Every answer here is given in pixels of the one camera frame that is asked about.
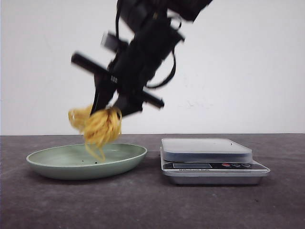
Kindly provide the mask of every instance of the white backdrop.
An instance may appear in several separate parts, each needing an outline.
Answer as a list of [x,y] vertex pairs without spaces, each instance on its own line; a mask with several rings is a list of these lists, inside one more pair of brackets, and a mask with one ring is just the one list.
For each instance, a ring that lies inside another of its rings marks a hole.
[[[67,111],[94,97],[75,50],[104,66],[114,0],[1,1],[1,134],[77,134]],[[305,133],[305,1],[214,0],[183,23],[165,108],[143,105],[126,133]],[[120,35],[133,34],[120,23]],[[169,57],[153,83],[172,67]]]

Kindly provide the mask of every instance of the yellow noodle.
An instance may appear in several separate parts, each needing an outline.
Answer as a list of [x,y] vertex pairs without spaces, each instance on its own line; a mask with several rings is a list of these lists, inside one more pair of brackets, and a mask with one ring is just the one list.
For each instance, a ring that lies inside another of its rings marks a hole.
[[[90,115],[92,105],[72,109],[68,113],[71,125],[84,134],[85,147],[99,161],[105,160],[102,147],[118,138],[121,133],[122,113],[117,107],[99,110]],[[102,157],[95,153],[98,149]]]

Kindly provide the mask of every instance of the kitchen scale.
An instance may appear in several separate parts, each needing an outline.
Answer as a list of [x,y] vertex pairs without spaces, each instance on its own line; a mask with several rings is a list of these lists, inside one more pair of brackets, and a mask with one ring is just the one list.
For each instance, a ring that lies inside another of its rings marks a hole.
[[181,185],[255,185],[270,173],[251,149],[223,138],[162,139],[161,170]]

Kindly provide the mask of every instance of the plate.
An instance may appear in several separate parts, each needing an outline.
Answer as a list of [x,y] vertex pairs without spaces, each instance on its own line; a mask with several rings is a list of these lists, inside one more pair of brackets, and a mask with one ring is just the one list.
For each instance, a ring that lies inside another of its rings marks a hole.
[[135,168],[147,149],[130,144],[110,143],[103,147],[105,161],[92,157],[84,144],[59,146],[34,152],[26,157],[38,174],[61,180],[86,180],[109,177]]

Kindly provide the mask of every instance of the table surface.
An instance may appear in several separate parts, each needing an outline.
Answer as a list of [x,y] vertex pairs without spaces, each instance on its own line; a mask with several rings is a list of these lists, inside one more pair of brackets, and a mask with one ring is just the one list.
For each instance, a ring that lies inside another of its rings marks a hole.
[[[229,138],[271,169],[257,186],[178,186],[161,173],[163,137]],[[305,226],[305,134],[122,135],[144,146],[133,170],[108,178],[61,181],[34,173],[25,157],[83,143],[78,135],[1,137],[1,228],[262,228]]]

